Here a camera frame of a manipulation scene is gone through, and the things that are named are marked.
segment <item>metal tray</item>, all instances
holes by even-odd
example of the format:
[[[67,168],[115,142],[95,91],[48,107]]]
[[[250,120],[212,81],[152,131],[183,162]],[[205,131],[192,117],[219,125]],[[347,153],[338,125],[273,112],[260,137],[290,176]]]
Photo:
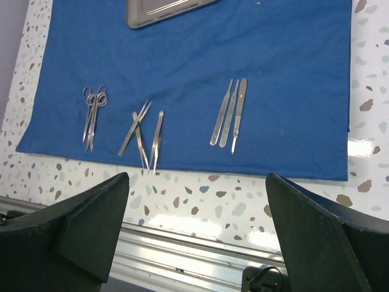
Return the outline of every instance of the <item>metal tray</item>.
[[[140,29],[218,0],[127,0],[127,24]]]

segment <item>surgical scissors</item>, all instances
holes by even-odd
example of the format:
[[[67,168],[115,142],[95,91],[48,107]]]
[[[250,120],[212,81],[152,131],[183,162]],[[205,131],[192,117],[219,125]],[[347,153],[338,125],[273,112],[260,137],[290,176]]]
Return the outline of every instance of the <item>surgical scissors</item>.
[[[90,86],[86,86],[83,90],[83,95],[86,98],[86,104],[89,107],[83,133],[83,142],[85,142],[86,133],[88,132],[86,151],[88,151],[88,149],[93,151],[98,108],[105,106],[108,103],[106,90],[107,87],[105,85],[101,85],[98,88],[97,94],[92,93],[92,88]]]

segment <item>speckled white surface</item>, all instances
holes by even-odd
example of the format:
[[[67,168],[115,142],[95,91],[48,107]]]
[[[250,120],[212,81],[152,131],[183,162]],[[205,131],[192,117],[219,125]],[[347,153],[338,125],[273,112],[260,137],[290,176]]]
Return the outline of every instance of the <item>speckled white surface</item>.
[[[29,123],[52,0],[31,1],[0,134],[2,195],[53,204],[118,172],[130,175],[125,221],[225,243],[279,251],[264,178],[160,171],[16,153]],[[389,2],[353,4],[349,181],[297,183],[389,220]]]

